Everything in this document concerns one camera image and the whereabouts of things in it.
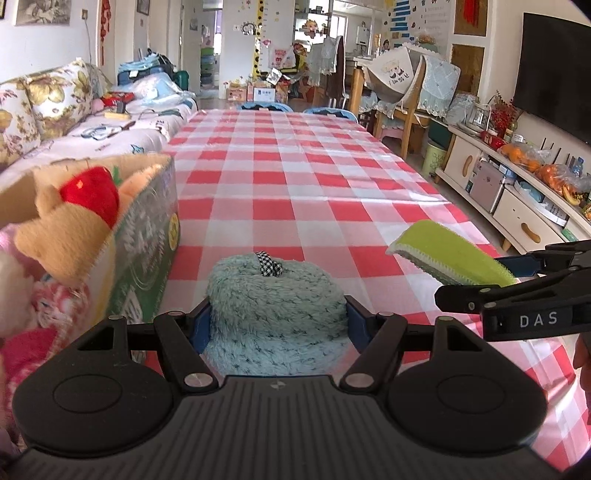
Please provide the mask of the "person right hand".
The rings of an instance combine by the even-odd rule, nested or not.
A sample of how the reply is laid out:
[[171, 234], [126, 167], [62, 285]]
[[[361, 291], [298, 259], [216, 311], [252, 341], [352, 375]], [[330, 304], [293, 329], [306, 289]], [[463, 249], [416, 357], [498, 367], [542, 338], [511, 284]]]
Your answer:
[[585, 342], [586, 334], [581, 334], [576, 341], [573, 368], [580, 371], [580, 386], [586, 395], [587, 407], [590, 407], [591, 362], [590, 351]]

